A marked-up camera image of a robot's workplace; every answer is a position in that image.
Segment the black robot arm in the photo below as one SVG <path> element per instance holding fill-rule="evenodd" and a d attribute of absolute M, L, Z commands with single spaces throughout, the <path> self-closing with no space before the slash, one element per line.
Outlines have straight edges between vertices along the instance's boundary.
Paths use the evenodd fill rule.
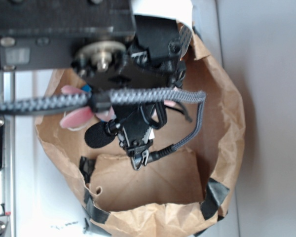
<path fill-rule="evenodd" d="M 72 68 L 91 91 L 0 102 L 0 115 L 51 115 L 78 108 L 114 109 L 87 129 L 98 149 L 119 138 L 139 169 L 173 152 L 150 152 L 154 129 L 185 76 L 175 20 L 136 13 L 128 0 L 0 0 L 0 72 Z"/>

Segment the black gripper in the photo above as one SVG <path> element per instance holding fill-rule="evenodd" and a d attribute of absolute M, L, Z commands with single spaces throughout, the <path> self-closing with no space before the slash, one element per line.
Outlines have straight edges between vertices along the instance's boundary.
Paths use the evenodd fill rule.
<path fill-rule="evenodd" d="M 180 29 L 174 20 L 137 15 L 137 31 L 131 43 L 100 41 L 80 49 L 73 69 L 96 92 L 125 89 L 126 97 L 141 89 L 180 88 L 186 66 L 182 60 Z M 151 132 L 167 123 L 163 100 L 125 105 L 112 103 L 116 118 L 107 131 L 120 141 L 135 170 L 146 165 L 153 144 Z"/>

